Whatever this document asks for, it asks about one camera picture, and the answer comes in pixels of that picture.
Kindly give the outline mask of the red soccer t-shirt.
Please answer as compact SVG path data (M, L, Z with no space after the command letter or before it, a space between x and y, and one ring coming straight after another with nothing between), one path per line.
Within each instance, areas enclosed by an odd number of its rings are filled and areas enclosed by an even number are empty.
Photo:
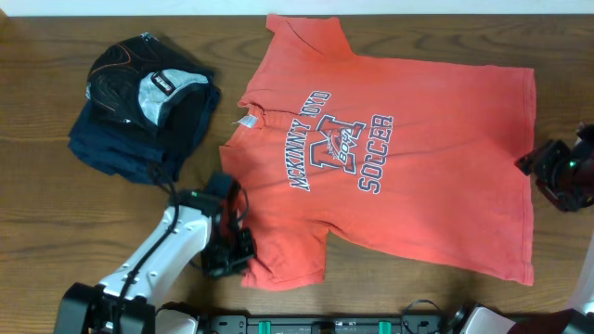
M529 68L355 54L336 18L271 15L273 38L222 145L247 190L245 286L319 283L328 234L524 285L535 139Z

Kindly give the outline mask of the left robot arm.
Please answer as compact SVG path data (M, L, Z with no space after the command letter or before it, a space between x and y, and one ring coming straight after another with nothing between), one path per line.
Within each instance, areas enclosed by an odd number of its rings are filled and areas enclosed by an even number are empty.
M231 175L214 173L203 190L171 191L151 235L112 274L95 286L73 284L64 294L54 326L68 333L200 333L200 319L164 298L195 257L211 278L246 270L254 242L243 221L246 190Z

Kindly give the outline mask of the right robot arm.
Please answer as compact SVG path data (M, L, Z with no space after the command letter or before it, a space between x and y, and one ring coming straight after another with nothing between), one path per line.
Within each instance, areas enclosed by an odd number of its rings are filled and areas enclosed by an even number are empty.
M590 333L593 330L593 127L575 143L550 140L522 157L536 186L534 287L504 306L464 305L446 333Z

